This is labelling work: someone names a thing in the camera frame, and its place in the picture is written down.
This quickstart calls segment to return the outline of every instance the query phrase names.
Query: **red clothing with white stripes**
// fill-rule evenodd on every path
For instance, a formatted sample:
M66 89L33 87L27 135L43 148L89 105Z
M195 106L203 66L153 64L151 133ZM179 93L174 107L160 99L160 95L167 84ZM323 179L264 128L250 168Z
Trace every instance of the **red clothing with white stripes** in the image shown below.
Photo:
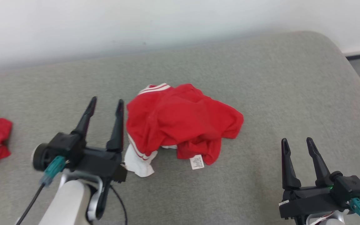
M177 145L178 158L201 154L211 165L219 157L221 138L236 138L244 121L239 111L191 84L149 85L127 111L130 144L143 160L161 145Z

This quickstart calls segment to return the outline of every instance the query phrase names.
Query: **white wall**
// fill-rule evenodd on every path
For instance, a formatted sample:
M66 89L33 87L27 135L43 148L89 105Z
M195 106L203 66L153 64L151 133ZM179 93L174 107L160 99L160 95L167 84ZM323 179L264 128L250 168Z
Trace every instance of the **white wall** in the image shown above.
M360 53L360 0L0 0L0 69L291 30Z

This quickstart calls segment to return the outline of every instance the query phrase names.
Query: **wire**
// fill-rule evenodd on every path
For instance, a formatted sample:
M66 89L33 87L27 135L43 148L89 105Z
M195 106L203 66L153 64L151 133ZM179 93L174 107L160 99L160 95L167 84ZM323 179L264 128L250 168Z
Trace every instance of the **wire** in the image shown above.
M111 185L110 188L112 189L112 191L115 193L117 199L119 199L120 204L122 205L123 208L123 212L124 212L124 224L127 225L127 212L126 212L126 208L124 207L123 201L120 198L119 194L115 191L115 189L113 188L113 186Z
M23 219L26 217L27 213L30 211L31 207L33 206L34 202L36 202L37 197L40 195L41 190L44 188L45 184L41 184L41 186L38 188L36 195L34 195L33 199L31 200L30 204L27 206L26 210L24 211L23 215L20 217L20 219L16 222L16 225L19 225L22 223Z

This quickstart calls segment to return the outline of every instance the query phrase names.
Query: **white label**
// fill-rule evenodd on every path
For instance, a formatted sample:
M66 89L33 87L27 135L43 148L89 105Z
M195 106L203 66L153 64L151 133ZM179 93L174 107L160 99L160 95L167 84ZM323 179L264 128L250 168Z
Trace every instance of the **white label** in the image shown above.
M204 161L201 155L196 155L190 158L190 162L192 169L204 168Z
M284 204L289 203L289 202L290 202L289 200L282 201L282 202L279 203L279 206L284 205Z

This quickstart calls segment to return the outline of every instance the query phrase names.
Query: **white stripe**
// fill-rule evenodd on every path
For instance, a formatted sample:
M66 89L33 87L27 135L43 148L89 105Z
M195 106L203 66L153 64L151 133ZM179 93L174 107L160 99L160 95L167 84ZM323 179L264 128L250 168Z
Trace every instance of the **white stripe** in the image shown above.
M157 86L155 86L155 87L151 87L152 85L150 84L150 85L148 85L146 88L144 88L143 90L139 91L138 93L140 94L140 93L143 92L143 91L150 90L150 89L153 89L153 88L160 88L160 87L163 87L163 86L165 86L165 85L167 85L167 84L166 84L166 83L162 83L162 84L159 84L159 85L157 85Z
M148 92L154 92L154 91L163 91L163 90L166 90L166 89L168 89L168 88L170 88L170 86L169 86L169 85L166 85L166 86L163 86L163 87L158 88L158 89L143 91L143 92L141 92L141 93L139 93L139 94L137 94L137 95L145 94L145 93L148 93Z
M141 153L138 148L136 143L134 142L133 138L130 136L130 134L127 134L127 136L129 137L129 141L132 143L134 150L137 152L138 156L141 156L141 158L143 159L149 159L149 156L146 156L145 154Z

